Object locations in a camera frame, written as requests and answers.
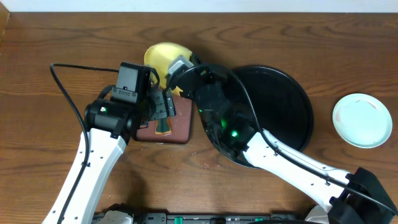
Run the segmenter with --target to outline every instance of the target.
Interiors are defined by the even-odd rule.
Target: black plate
[[[260,126],[286,145],[303,151],[313,130],[311,102],[303,88],[286,73],[271,67],[250,65],[233,71],[249,93]],[[223,149],[217,150],[237,164],[253,167],[242,154],[232,159]]]

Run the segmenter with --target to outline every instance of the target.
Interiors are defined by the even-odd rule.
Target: small round plate
[[[387,108],[366,94],[343,97],[337,102],[332,118],[337,133],[356,147],[380,146],[392,131],[392,119]]]

